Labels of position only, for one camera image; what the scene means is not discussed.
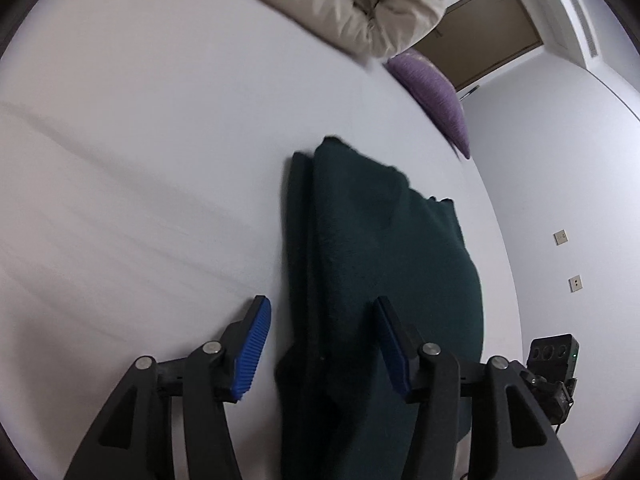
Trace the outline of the purple cushion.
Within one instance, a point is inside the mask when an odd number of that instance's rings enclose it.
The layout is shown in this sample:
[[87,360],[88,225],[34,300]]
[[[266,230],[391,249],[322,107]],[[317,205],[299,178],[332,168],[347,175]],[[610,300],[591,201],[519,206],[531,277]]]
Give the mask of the purple cushion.
[[450,80],[423,54],[409,49],[390,58],[386,70],[409,92],[440,133],[471,158],[464,111]]

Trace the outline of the wall switch plate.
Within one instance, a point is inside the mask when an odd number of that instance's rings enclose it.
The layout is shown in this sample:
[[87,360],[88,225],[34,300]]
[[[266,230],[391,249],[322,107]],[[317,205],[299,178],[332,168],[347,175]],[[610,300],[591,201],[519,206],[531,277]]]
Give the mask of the wall switch plate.
[[554,237],[555,244],[557,245],[562,245],[568,242],[568,236],[565,230],[555,232],[553,234],[553,237]]

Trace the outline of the brown door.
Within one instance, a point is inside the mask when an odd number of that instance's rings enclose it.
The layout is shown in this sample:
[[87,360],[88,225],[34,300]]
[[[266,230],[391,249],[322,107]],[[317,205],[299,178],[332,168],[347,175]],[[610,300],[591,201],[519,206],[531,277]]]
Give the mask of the brown door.
[[462,90],[543,44],[522,0],[460,0],[414,48]]

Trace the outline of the ceiling air vent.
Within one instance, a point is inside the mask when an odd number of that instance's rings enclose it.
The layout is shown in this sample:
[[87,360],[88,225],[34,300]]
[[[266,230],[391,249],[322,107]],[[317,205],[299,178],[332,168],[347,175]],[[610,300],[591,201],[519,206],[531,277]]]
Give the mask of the ceiling air vent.
[[582,7],[582,0],[570,0],[570,3],[574,8],[580,27],[582,28],[590,58],[597,58],[599,56],[597,38],[593,36],[588,15]]

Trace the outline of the dark green sweater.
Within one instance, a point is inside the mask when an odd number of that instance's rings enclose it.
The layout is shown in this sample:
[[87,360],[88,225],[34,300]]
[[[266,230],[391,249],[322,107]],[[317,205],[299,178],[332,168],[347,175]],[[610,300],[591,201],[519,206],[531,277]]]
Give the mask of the dark green sweater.
[[335,138],[296,153],[285,247],[293,331],[276,368],[285,479],[396,479],[415,406],[378,342],[374,300],[465,361],[483,350],[480,278],[451,200]]

